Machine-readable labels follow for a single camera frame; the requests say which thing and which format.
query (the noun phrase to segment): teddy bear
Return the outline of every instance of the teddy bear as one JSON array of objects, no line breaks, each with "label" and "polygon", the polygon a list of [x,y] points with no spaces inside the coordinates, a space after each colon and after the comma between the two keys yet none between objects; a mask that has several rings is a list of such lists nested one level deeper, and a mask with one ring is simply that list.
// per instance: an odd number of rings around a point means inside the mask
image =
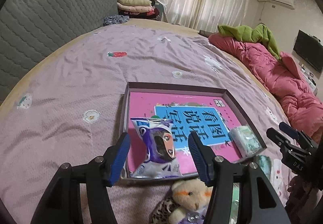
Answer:
[{"label": "teddy bear", "polygon": [[199,179],[180,180],[172,185],[172,196],[152,213],[150,224],[203,223],[212,187]]}]

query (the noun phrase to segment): gray headboard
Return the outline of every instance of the gray headboard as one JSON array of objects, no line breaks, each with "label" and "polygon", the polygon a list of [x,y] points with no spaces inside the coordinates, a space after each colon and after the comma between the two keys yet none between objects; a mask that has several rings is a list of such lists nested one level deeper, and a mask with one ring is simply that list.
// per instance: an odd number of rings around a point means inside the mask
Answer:
[{"label": "gray headboard", "polygon": [[0,104],[41,60],[117,14],[117,0],[7,0],[0,10]]}]

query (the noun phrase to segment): cream folded blanket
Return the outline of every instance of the cream folded blanket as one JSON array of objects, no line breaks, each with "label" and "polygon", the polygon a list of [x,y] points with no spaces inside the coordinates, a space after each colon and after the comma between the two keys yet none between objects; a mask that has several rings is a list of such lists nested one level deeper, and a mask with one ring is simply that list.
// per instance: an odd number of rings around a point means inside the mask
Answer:
[{"label": "cream folded blanket", "polygon": [[150,0],[118,0],[118,2],[126,6],[151,6]]},{"label": "cream folded blanket", "polygon": [[122,5],[120,2],[117,2],[117,7],[119,10],[124,10],[133,13],[147,13],[152,10],[151,6],[125,6]]}]

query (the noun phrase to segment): television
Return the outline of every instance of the television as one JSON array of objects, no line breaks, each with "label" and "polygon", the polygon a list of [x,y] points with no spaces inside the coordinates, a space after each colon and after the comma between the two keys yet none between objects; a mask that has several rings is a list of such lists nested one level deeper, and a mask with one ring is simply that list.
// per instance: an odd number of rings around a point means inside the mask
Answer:
[{"label": "television", "polygon": [[323,46],[308,34],[298,31],[294,51],[319,73],[323,70]]}]

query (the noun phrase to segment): orange stripe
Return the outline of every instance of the orange stripe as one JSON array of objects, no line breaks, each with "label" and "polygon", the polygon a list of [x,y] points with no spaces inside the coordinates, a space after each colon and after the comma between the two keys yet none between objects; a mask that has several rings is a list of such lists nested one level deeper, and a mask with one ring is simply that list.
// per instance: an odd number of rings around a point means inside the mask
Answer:
[{"label": "orange stripe", "polygon": [[174,195],[188,195],[187,191],[179,191],[179,192],[175,192]]}]

